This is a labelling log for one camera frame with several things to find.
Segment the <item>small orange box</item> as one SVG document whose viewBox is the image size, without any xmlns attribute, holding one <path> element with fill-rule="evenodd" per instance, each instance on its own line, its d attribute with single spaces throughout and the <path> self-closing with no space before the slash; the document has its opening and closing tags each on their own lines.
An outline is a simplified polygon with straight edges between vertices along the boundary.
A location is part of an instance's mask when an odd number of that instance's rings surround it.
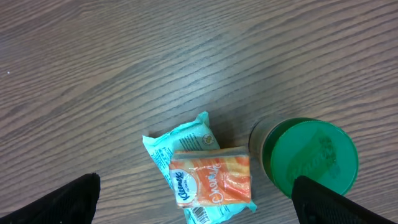
<svg viewBox="0 0 398 224">
<path fill-rule="evenodd" d="M 169 171 L 179 207 L 213 207 L 251 201 L 250 157 L 245 146 L 176 151 Z"/>
</svg>

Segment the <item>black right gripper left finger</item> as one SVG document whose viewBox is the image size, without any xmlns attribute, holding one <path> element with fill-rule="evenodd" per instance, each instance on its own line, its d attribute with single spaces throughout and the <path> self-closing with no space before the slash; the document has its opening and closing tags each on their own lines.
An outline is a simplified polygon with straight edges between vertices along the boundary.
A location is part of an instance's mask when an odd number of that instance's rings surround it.
<svg viewBox="0 0 398 224">
<path fill-rule="evenodd" d="M 100 176 L 85 174 L 2 217 L 1 224 L 91 224 L 100 189 Z"/>
</svg>

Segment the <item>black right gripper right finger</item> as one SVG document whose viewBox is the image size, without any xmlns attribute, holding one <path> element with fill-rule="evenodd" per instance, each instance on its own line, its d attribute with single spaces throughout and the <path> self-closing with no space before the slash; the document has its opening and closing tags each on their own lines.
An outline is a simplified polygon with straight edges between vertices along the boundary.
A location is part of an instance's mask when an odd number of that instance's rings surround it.
<svg viewBox="0 0 398 224">
<path fill-rule="evenodd" d="M 303 175 L 291 198 L 300 224 L 395 224 Z"/>
</svg>

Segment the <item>green lid jar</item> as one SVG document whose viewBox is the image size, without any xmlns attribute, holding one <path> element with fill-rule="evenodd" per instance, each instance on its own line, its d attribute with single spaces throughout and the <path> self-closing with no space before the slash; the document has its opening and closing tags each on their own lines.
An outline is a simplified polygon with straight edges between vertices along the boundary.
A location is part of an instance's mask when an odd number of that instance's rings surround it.
<svg viewBox="0 0 398 224">
<path fill-rule="evenodd" d="M 306 176 L 345 195 L 359 172 L 357 148 L 338 126 L 313 118 L 262 120 L 249 137 L 249 151 L 269 180 L 288 198 Z"/>
</svg>

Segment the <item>teal white tissue pack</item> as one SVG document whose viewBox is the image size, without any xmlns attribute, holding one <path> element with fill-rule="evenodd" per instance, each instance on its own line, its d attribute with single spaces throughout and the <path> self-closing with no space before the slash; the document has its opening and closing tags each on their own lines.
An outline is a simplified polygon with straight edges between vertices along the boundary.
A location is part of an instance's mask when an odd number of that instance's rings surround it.
<svg viewBox="0 0 398 224">
<path fill-rule="evenodd" d="M 157 138 L 143 136 L 142 143 L 169 185 L 172 185 L 169 164 L 175 151 L 208 151 L 220 148 L 210 129 L 209 115 L 206 111 L 198 114 L 194 121 L 181 124 Z M 230 220 L 245 208 L 255 212 L 257 205 L 254 202 L 249 202 L 237 205 L 187 208 L 183 212 L 188 224 L 222 223 Z"/>
</svg>

